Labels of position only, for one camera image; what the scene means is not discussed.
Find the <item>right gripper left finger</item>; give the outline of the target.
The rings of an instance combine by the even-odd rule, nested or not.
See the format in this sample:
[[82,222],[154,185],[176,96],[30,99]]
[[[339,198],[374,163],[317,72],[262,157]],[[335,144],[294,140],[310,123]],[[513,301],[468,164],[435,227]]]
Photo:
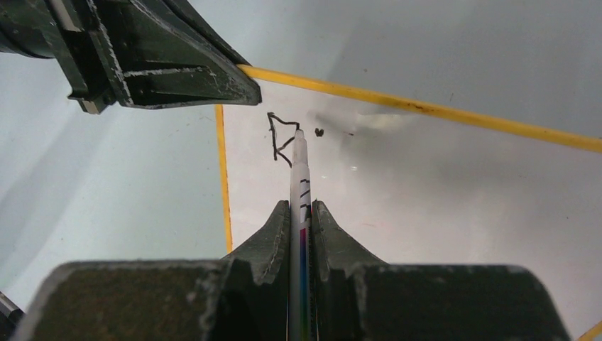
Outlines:
[[13,340],[286,340],[290,213],[220,259],[77,261],[55,268]]

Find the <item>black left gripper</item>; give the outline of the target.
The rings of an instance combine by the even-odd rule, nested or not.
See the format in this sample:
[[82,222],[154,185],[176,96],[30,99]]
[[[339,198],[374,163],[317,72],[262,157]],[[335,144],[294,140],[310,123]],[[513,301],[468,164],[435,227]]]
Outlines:
[[164,1],[2,1],[1,52],[57,60],[89,114],[257,105],[261,88]]

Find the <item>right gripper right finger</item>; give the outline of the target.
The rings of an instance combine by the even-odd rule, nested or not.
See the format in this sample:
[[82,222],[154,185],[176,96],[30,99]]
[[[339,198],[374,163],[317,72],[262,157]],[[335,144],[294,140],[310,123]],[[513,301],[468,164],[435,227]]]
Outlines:
[[510,264],[389,264],[312,205],[321,340],[568,340],[544,284]]

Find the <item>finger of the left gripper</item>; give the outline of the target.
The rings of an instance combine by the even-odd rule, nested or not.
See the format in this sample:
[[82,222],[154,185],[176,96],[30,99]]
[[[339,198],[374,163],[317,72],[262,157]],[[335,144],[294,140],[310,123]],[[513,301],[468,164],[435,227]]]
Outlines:
[[195,10],[187,0],[164,0],[166,6],[187,25],[200,33],[220,53],[235,65],[250,65],[250,63],[236,52]]

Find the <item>black whiteboard marker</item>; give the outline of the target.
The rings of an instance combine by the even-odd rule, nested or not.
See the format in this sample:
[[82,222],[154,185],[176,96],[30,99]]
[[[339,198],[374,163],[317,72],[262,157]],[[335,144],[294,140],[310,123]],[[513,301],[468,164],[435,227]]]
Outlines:
[[311,189],[307,141],[304,132],[295,131],[292,140],[290,174],[290,268],[288,339],[313,340],[310,227]]

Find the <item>yellow framed whiteboard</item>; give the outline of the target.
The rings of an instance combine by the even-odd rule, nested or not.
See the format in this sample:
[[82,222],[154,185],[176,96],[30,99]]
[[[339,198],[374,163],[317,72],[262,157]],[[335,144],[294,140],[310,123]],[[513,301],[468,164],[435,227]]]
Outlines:
[[312,197],[391,263],[516,264],[569,334],[601,335],[601,139],[245,67],[257,106],[215,107],[226,242],[289,197],[307,139]]

